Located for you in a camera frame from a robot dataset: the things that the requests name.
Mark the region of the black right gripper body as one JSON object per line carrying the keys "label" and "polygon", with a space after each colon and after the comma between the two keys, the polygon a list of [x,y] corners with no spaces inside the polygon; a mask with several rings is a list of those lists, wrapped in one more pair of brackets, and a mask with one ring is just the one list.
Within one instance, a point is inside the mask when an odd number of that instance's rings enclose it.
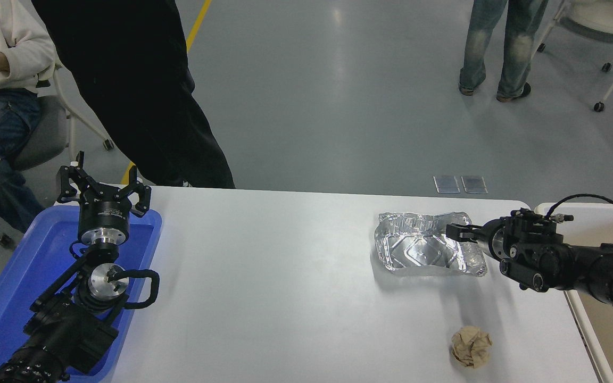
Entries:
{"label": "black right gripper body", "polygon": [[485,255],[506,255],[504,220],[491,220],[478,230],[477,243]]}

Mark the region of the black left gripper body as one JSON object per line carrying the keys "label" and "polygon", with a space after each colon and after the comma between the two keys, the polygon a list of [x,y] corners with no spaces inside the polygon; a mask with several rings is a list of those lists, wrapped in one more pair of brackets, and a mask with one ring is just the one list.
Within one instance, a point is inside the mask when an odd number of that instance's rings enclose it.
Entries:
{"label": "black left gripper body", "polygon": [[86,187],[80,196],[80,216],[78,234],[84,235],[100,228],[116,229],[124,235],[129,234],[129,213],[132,203],[128,198],[114,199],[117,189],[104,188],[101,194]]}

